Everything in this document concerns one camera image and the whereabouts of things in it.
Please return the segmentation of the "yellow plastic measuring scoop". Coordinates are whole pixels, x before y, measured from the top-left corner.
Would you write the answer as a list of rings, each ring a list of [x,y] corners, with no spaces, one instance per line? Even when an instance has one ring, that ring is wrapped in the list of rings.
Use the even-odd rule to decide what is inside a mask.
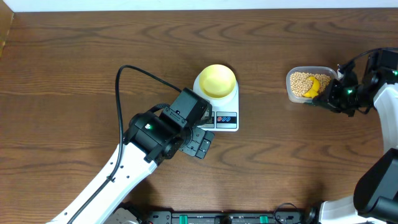
[[[312,86],[306,93],[303,94],[303,96],[306,98],[314,98],[318,96],[320,82],[315,77],[308,77],[307,80],[312,81]]]

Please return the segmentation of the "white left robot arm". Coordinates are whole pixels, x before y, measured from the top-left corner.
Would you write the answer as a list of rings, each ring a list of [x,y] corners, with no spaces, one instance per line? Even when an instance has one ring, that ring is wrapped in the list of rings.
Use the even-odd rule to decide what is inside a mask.
[[[135,115],[108,163],[52,223],[104,223],[127,194],[177,151],[203,159],[214,134],[200,128],[212,107],[185,88],[170,105]]]

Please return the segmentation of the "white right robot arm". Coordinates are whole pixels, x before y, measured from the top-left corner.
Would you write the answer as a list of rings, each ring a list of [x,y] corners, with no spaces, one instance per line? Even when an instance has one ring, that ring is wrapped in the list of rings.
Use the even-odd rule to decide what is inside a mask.
[[[372,49],[365,54],[368,61],[361,81],[351,59],[338,67],[342,79],[332,80],[312,103],[348,116],[376,110],[383,155],[360,178],[352,196],[323,202],[314,223],[397,223],[397,48]]]

